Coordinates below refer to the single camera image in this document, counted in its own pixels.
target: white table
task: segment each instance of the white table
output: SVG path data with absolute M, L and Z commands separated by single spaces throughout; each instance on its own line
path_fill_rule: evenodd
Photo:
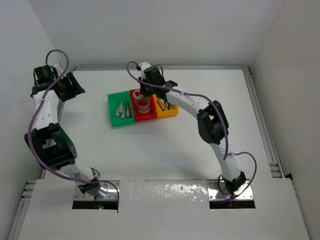
M 86 93 L 66 102 L 60 124 L 79 160 L 103 179 L 121 180 L 119 214 L 71 209 L 75 184 L 47 173 L 36 183 L 20 240 L 308 239 L 290 180 L 272 178 L 241 70 L 165 70 L 164 76 L 222 104 L 231 149 L 251 152 L 258 162 L 256 209 L 209 210 L 205 180 L 221 169 L 191 115 L 181 110 L 176 117 L 112 129 L 107 95 L 139 85 L 124 70 L 74 76 Z M 237 160 L 250 178 L 253 161 L 245 155 Z

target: yellow tray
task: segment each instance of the yellow tray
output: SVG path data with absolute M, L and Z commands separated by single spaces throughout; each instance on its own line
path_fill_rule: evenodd
M 154 99 L 154 103 L 155 103 L 155 107 L 156 107 L 156 114 L 157 114 L 158 118 L 171 117 L 171 116 L 177 115 L 179 113 L 179 107 L 175 104 L 172 104 L 173 109 L 163 111 L 162 108 L 159 106 L 156 95 L 152 95 L 152 96 Z

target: red tray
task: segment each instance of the red tray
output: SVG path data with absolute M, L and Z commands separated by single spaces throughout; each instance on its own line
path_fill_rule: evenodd
M 147 113 L 141 113 L 136 110 L 136 105 L 135 105 L 135 99 L 133 96 L 135 89 L 130 90 L 130 98 L 131 98 L 131 104 L 132 104 L 132 110 L 133 110 L 133 115 L 134 115 L 134 120 L 136 122 L 143 122 L 151 119 L 156 119 L 157 118 L 157 108 L 155 104 L 155 100 L 153 96 L 149 97 L 150 98 L 150 111 Z

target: white wall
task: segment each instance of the white wall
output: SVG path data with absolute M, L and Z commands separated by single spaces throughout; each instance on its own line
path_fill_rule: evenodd
M 253 66 L 281 161 L 320 236 L 320 1 L 285 0 Z
M 73 66 L 248 65 L 282 0 L 28 0 Z
M 25 141 L 34 113 L 30 94 L 33 68 L 53 48 L 27 0 L 4 0 L 0 7 L 0 240 L 7 239 L 26 180 L 41 168 Z M 60 58 L 53 55 L 50 61 Z

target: plastic tray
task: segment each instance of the plastic tray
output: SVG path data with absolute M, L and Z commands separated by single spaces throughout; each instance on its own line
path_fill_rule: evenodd
M 141 113 L 136 110 L 135 107 L 135 99 L 133 97 L 135 89 L 130 90 L 130 98 L 131 98 L 131 103 L 132 103 L 132 110 L 133 110 L 133 115 L 134 119 L 136 122 L 142 122 L 142 121 L 147 121 L 151 119 L 156 119 L 157 118 L 157 108 L 155 105 L 155 99 L 151 96 L 150 97 L 150 111 L 147 113 Z
M 175 104 L 172 104 L 173 109 L 163 111 L 162 108 L 157 103 L 156 95 L 152 95 L 152 96 L 153 96 L 153 100 L 155 102 L 156 113 L 157 113 L 158 118 L 167 118 L 167 117 L 177 115 L 179 113 L 179 107 Z
M 117 107 L 121 103 L 121 101 L 123 102 L 123 107 L 129 104 L 131 112 L 130 117 L 126 116 L 125 118 L 121 118 L 120 116 L 116 116 Z M 134 112 L 130 100 L 129 91 L 108 94 L 108 104 L 112 127 L 115 128 L 135 123 Z

